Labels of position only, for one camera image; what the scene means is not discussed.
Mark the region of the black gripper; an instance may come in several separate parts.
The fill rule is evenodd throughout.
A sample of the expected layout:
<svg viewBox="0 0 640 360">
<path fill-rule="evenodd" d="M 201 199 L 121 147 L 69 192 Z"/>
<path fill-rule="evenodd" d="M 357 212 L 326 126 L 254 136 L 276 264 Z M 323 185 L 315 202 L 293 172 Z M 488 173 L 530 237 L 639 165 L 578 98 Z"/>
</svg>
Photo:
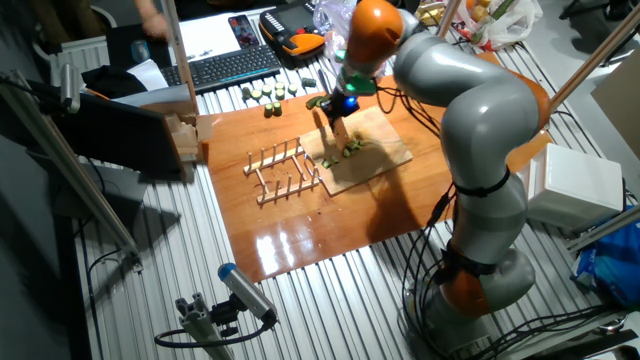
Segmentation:
<svg viewBox="0 0 640 360">
<path fill-rule="evenodd" d="M 327 101 L 322 103 L 321 109 L 328 120 L 334 120 L 333 124 L 344 122 L 344 117 L 359 110 L 359 104 L 355 96 L 347 96 L 340 91 L 334 91 Z"/>
</svg>

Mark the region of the person right hand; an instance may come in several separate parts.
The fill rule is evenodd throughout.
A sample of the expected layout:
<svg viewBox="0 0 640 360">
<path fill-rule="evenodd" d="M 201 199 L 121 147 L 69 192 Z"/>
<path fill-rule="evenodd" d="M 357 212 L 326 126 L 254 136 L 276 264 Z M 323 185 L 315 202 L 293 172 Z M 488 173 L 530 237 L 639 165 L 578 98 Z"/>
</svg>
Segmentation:
<svg viewBox="0 0 640 360">
<path fill-rule="evenodd" d="M 166 19 L 163 14 L 155 12 L 141 16 L 143 31 L 152 38 L 168 40 L 169 32 Z"/>
</svg>

